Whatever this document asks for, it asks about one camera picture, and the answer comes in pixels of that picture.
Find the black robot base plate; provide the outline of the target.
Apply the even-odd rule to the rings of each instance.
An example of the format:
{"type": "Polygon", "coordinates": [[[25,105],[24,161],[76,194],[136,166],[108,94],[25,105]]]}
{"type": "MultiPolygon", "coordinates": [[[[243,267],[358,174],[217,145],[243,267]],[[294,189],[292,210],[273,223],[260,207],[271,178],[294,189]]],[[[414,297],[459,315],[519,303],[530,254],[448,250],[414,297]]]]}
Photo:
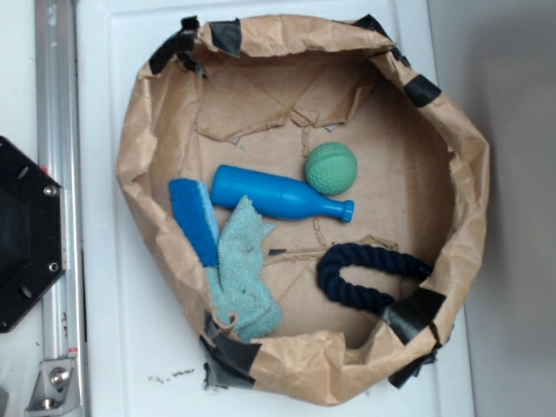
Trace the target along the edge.
{"type": "Polygon", "coordinates": [[[1,138],[1,332],[12,331],[64,273],[63,189],[1,138]]]}

